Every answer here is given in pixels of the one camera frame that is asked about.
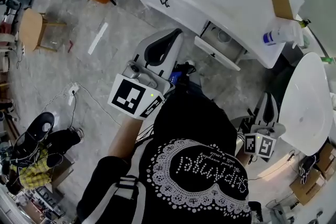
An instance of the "gray floor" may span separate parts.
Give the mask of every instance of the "gray floor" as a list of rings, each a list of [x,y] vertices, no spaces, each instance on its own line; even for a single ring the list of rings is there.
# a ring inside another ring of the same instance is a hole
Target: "gray floor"
[[[73,205],[80,200],[97,162],[107,153],[119,128],[117,123],[122,121],[122,113],[107,105],[107,99],[115,75],[123,70],[143,38],[158,30],[182,28],[185,41],[179,61],[193,59],[196,62],[204,93],[214,99],[230,119],[246,115],[247,108],[253,109],[272,78],[269,70],[253,60],[241,62],[240,72],[230,71],[194,46],[195,34],[179,23],[155,10],[146,9],[139,0],[116,2],[117,6],[92,0],[35,0],[34,10],[45,12],[50,20],[67,23],[66,27],[48,27],[42,41],[43,46],[57,48],[58,52],[36,50],[26,54],[18,69],[15,67],[15,55],[10,57],[11,89],[17,103],[21,131],[55,96],[58,97],[47,106],[46,111],[56,115],[56,129],[67,128],[74,103],[72,106],[67,104],[67,96],[62,94],[62,90],[68,90],[72,82],[79,82],[89,92],[84,88],[79,90],[73,121],[74,127],[84,130],[85,141],[68,152],[75,161],[74,172],[59,187],[65,193],[65,201]],[[92,55],[89,55],[89,46],[105,22],[109,26]],[[67,53],[69,40],[74,46]],[[269,164],[258,160],[247,168],[249,178],[282,164],[284,161],[281,159],[290,150],[289,145],[280,141]],[[250,199],[265,205],[289,193],[288,184],[295,174],[287,169],[287,165],[285,168],[287,173],[281,173],[280,181],[276,179],[279,176],[269,181],[251,181]]]

